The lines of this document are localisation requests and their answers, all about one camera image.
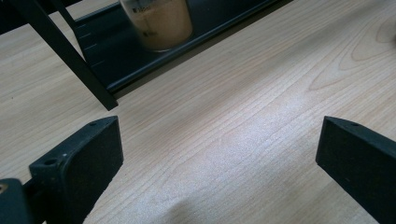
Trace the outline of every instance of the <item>wooden table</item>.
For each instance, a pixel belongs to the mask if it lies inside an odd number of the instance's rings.
[[[86,223],[375,223],[315,155],[326,115],[396,139],[394,0],[296,0],[159,69],[110,112],[30,26],[1,35],[0,52],[1,178],[27,181],[80,127],[120,117],[125,161]]]

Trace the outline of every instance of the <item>black metal frame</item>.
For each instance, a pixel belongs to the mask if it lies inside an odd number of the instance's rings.
[[[48,0],[36,0],[44,8],[47,14],[55,12],[57,9]],[[69,7],[81,0],[62,0],[66,7]],[[18,13],[8,0],[0,1],[0,35],[12,31],[26,24],[27,21]]]
[[[153,69],[263,8],[269,9],[269,14],[292,0],[187,0],[193,34],[187,42],[166,52],[143,48],[119,3],[74,20],[61,0],[50,0],[74,31],[85,61],[36,0],[9,1],[110,110],[118,105],[116,93]]]
[[[325,117],[316,160],[379,223],[396,223],[396,142]]]

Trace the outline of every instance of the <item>drink cup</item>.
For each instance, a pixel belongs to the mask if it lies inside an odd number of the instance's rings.
[[[186,0],[120,0],[143,46],[168,50],[192,33]]]

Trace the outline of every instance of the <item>shelf leg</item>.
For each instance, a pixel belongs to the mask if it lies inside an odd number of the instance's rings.
[[[73,32],[76,33],[76,22],[74,21],[73,17],[67,11],[64,3],[61,0],[50,0],[51,3],[55,6],[55,8],[61,13],[64,20],[69,24],[70,28],[72,28]]]
[[[9,2],[32,25],[107,110],[111,110],[118,105],[114,96],[96,78],[91,68],[36,0],[10,0]]]

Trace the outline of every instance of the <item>metal bar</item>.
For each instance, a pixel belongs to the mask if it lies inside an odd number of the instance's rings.
[[[357,123],[325,117],[318,165],[379,223],[396,223],[396,143]]]
[[[55,6],[55,8],[61,13],[64,20],[69,24],[70,28],[72,28],[73,32],[76,34],[76,22],[74,21],[73,17],[67,11],[64,3],[61,0],[50,0],[51,3]]]
[[[10,3],[32,25],[107,110],[118,105],[116,99],[96,78],[91,68],[85,63],[36,0],[10,0]]]

